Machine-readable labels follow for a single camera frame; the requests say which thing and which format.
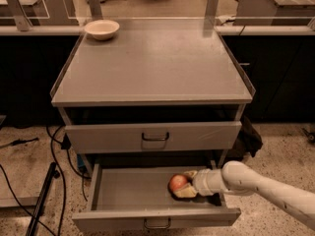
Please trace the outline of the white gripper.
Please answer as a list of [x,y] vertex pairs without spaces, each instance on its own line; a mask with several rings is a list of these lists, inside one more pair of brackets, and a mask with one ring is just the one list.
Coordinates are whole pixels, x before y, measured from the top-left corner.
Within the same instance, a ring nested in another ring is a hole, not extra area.
[[197,194],[203,197],[212,196],[227,190],[219,169],[185,171],[184,175],[188,179],[193,179],[193,186],[190,183],[187,183],[182,187],[175,189],[173,194],[179,199],[195,198]]

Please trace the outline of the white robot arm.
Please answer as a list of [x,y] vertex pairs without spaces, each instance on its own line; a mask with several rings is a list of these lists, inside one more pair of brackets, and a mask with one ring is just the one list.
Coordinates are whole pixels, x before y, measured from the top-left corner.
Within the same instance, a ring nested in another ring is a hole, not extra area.
[[257,195],[315,229],[315,194],[264,177],[240,161],[229,161],[222,169],[202,169],[175,174],[168,183],[178,199],[206,197],[216,193]]

